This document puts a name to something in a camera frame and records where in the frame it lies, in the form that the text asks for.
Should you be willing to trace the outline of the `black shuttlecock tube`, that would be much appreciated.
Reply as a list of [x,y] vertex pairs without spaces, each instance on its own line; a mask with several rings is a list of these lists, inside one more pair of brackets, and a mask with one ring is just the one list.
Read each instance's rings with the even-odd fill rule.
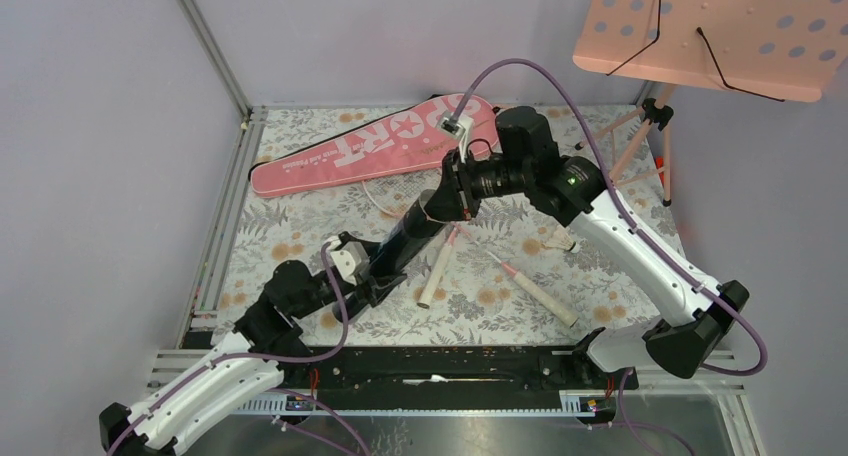
[[[444,228],[443,223],[430,221],[424,215],[420,207],[420,195],[380,243],[360,240],[347,233],[340,234],[344,239],[356,239],[365,243],[370,258],[368,274],[382,276],[405,272],[408,264]],[[336,319],[341,320],[343,311],[346,311],[348,317],[352,319],[366,308],[342,306],[341,308],[332,307],[332,311]]]

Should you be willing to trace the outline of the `white shuttlecock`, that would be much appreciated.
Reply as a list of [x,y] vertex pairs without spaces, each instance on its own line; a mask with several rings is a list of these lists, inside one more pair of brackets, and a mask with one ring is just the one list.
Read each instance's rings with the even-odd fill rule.
[[556,228],[542,246],[551,250],[563,250],[572,254],[580,252],[581,246],[565,227]]

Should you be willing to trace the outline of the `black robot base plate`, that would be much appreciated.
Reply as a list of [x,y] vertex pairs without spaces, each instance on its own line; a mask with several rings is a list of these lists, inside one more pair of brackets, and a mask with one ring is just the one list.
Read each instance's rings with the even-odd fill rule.
[[603,371],[573,346],[347,346],[281,385],[337,411],[533,411],[579,392],[613,397],[638,379]]

